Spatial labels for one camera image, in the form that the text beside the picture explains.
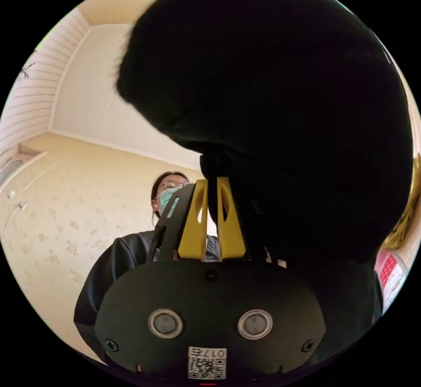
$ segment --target person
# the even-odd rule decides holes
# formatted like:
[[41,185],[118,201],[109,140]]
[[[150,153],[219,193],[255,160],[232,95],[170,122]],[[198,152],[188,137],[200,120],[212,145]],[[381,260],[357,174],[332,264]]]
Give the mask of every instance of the person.
[[[160,218],[171,195],[188,183],[191,182],[181,172],[165,172],[156,179],[150,195],[152,220],[154,216]],[[145,263],[152,236],[153,231],[150,230],[117,238],[93,265],[76,301],[73,322],[85,343],[108,365],[115,364],[95,336],[96,315],[112,283],[127,271]],[[156,261],[158,256],[159,250],[153,260]],[[205,261],[219,261],[219,243],[215,236],[207,236]]]
[[313,288],[327,331],[309,365],[376,323],[376,254],[405,209],[413,148],[402,81],[356,15],[336,0],[157,0],[116,87],[201,154],[210,187],[229,178],[248,242]]

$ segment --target blue surgical mask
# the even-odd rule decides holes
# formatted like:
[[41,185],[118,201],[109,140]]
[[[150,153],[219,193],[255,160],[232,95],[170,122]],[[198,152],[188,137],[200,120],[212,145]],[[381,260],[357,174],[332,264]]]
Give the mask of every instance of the blue surgical mask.
[[[172,197],[172,195],[178,191],[180,188],[167,188],[165,191],[163,191],[160,195],[159,195],[159,201],[161,204],[161,214],[164,212],[164,209],[166,208],[168,202],[170,201],[170,198]],[[173,205],[171,206],[171,210],[168,213],[168,217],[171,217],[172,212],[175,209],[175,205],[177,204],[177,199],[174,201]]]

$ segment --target striped wall panel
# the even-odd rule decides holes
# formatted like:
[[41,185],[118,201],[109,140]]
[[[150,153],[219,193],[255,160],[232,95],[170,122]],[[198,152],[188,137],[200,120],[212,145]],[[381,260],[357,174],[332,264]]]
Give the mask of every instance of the striped wall panel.
[[0,118],[0,154],[49,129],[59,82],[90,24],[79,9],[71,11],[28,58]]

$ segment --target glasses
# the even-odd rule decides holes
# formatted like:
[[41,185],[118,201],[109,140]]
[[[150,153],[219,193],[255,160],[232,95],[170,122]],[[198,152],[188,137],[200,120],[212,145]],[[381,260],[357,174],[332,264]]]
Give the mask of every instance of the glasses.
[[167,191],[168,193],[172,194],[174,189],[181,189],[186,185],[189,184],[194,184],[194,182],[190,182],[190,181],[185,181],[182,183],[179,182],[175,182],[175,181],[166,181],[165,184],[161,185],[158,190],[160,190],[161,188],[164,188],[165,191]]

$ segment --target screw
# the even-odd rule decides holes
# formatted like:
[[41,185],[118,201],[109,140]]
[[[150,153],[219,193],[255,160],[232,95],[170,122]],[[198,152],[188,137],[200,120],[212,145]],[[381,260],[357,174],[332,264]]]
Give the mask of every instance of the screw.
[[105,346],[111,352],[117,352],[118,351],[118,345],[113,340],[110,340],[110,339],[106,340]]
[[216,272],[214,272],[213,270],[209,270],[208,272],[206,272],[205,277],[210,281],[210,282],[215,282],[218,279],[218,276],[216,274]]
[[303,353],[310,352],[313,349],[314,342],[312,340],[307,340],[306,343],[304,343],[301,347],[301,351]]

